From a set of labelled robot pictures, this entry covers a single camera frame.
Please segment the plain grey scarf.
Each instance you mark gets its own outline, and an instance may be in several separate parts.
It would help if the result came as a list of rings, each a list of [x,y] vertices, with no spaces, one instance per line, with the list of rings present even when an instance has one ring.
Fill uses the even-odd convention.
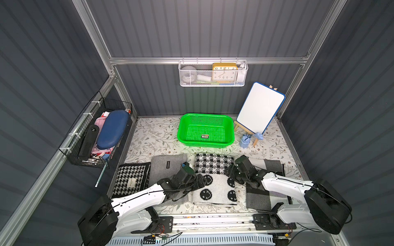
[[[187,154],[154,156],[151,159],[148,186],[154,185],[160,179],[173,177],[187,160]]]

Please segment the smiley houndstooth knit scarf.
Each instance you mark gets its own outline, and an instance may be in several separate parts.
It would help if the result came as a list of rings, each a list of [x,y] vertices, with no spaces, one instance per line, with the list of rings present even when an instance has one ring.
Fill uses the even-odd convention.
[[[237,195],[235,181],[225,174],[225,170],[234,163],[232,156],[198,153],[195,155],[194,170],[207,181],[206,185],[193,191],[189,201],[196,206],[235,206]]]

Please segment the grey black checkered scarf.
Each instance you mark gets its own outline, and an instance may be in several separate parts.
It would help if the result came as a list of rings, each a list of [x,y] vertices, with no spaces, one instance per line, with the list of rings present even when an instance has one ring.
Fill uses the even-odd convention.
[[[264,169],[284,176],[284,165],[278,160],[249,158],[257,170]],[[257,189],[246,186],[246,208],[257,211],[270,211],[277,203],[291,204],[291,198],[277,192],[266,191],[263,186]]]

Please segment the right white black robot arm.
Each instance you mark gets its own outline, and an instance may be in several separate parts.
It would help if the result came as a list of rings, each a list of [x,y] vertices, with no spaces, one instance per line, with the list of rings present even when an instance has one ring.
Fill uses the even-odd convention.
[[[275,172],[256,168],[245,155],[237,158],[225,174],[239,184],[264,188],[299,201],[299,204],[278,203],[271,210],[283,223],[316,224],[324,231],[338,235],[353,220],[351,205],[326,180],[296,180]]]

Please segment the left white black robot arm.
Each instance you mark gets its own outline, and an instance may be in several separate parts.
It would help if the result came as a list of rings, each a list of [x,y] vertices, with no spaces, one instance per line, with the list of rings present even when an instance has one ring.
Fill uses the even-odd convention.
[[[183,198],[207,183],[207,179],[195,173],[189,163],[183,163],[173,177],[160,179],[145,190],[114,199],[102,196],[78,221],[82,245],[104,246],[114,237],[156,227],[158,216],[154,206]]]

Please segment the green plastic basket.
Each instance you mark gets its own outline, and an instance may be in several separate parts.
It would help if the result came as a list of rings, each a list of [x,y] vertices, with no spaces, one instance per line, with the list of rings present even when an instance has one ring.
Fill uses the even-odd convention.
[[[180,119],[177,138],[188,147],[226,148],[235,141],[234,121],[226,115],[188,113]]]

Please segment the black white houndstooth scarf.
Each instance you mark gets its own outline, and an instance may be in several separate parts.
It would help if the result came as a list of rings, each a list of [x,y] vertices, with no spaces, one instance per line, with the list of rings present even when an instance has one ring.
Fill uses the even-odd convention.
[[[151,163],[120,165],[112,198],[125,197],[148,188]]]

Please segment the pink items in basket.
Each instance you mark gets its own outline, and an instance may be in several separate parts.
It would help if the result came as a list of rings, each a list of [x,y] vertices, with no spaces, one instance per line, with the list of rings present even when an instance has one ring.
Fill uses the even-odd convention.
[[[105,123],[105,120],[109,116],[109,114],[110,114],[110,112],[108,112],[108,111],[102,113],[101,116],[99,118],[97,118],[95,120],[95,122],[94,122],[94,124],[99,127],[99,131],[98,131],[97,138],[95,140],[95,143],[93,145],[93,148],[92,148],[91,154],[90,154],[90,157],[93,158],[93,159],[107,160],[110,157],[110,155],[111,155],[111,153],[112,153],[112,151],[114,149],[114,147],[112,147],[112,148],[109,148],[109,149],[101,150],[101,149],[99,149],[97,147],[98,137],[99,137],[99,135],[101,133],[101,130],[102,130],[102,127],[103,127],[103,125]]]

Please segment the small blue figurine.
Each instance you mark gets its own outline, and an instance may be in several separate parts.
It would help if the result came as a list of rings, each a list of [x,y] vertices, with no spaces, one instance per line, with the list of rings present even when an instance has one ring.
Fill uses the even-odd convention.
[[[241,148],[244,148],[244,149],[248,148],[249,145],[250,145],[250,143],[251,143],[252,137],[255,138],[255,140],[254,140],[254,142],[253,142],[253,145],[252,145],[253,147],[255,147],[255,146],[258,144],[258,142],[259,142],[260,140],[263,140],[263,139],[264,139],[262,133],[244,134],[244,135],[241,137],[241,140],[240,140],[240,147],[241,147]]]

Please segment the yellow alarm clock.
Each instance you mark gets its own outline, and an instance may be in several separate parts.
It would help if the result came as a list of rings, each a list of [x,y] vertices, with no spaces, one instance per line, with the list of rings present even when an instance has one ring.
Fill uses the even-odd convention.
[[[211,80],[218,83],[234,83],[238,74],[236,63],[213,63]]]

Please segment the white tape roll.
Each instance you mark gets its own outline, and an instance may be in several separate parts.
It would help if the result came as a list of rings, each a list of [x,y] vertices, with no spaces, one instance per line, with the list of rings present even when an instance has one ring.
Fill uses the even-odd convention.
[[[197,80],[197,69],[193,66],[184,66],[180,69],[181,82],[192,84]]]

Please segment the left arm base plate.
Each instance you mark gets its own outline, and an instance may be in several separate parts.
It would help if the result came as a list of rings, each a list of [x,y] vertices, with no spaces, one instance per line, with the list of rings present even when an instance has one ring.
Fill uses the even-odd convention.
[[[142,233],[154,233],[160,234],[161,232],[164,233],[171,233],[173,228],[173,217],[172,216],[160,216],[159,219],[154,220],[147,229],[139,230],[139,231],[132,231],[131,234],[142,234]]]

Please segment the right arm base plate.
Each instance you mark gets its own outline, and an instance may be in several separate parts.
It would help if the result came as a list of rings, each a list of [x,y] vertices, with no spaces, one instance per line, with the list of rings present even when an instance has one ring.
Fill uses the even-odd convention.
[[[277,215],[269,215],[264,213],[254,214],[252,223],[257,231],[263,230],[287,230],[292,231],[297,228],[295,223],[286,224],[280,220]]]

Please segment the aluminium front rail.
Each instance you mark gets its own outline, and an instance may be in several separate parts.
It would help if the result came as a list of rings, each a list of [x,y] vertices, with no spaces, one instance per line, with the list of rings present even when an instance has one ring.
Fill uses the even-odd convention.
[[[164,215],[173,217],[172,233],[179,231],[221,231],[221,230],[252,230],[254,214],[196,214],[196,215]],[[106,243],[116,237],[132,235],[132,231],[145,230],[160,216],[152,208],[147,208],[126,216],[122,219],[116,212],[106,214],[99,210],[93,215],[85,216],[78,222],[79,231],[84,241],[94,240]]]

